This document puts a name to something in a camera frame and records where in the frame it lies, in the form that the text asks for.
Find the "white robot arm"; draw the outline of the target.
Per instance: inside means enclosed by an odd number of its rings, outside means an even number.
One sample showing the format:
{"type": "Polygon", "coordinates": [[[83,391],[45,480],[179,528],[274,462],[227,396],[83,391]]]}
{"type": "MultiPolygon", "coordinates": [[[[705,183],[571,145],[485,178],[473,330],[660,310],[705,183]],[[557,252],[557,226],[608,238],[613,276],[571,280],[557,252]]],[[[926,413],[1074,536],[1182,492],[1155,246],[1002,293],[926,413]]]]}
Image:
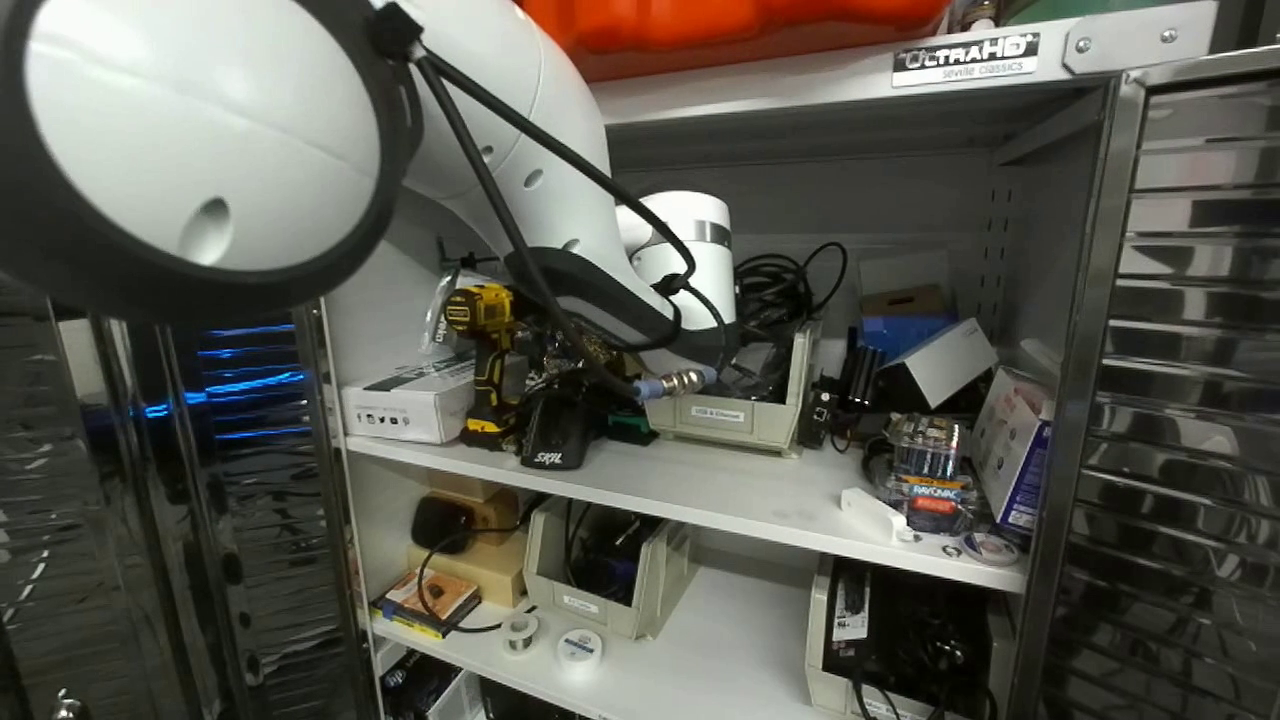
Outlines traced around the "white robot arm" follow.
{"type": "Polygon", "coordinates": [[[606,342],[732,325],[613,178],[585,71],[515,0],[0,0],[0,269],[129,319],[345,283],[421,197],[606,342]]]}

